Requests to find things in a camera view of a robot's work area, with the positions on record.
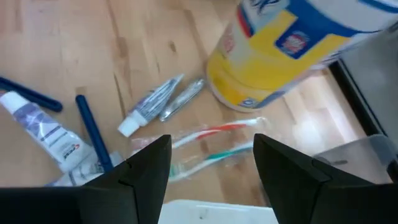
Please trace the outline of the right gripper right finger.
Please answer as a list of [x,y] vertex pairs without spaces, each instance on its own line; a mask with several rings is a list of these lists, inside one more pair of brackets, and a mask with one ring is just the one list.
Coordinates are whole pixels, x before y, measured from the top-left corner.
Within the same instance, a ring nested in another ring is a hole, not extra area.
[[255,134],[253,154],[279,223],[375,223],[370,182]]

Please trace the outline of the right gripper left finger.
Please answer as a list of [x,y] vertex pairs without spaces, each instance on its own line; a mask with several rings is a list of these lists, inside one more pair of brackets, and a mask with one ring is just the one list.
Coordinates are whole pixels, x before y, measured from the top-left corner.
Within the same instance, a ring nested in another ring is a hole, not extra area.
[[163,135],[83,185],[81,223],[157,223],[170,172],[172,140]]

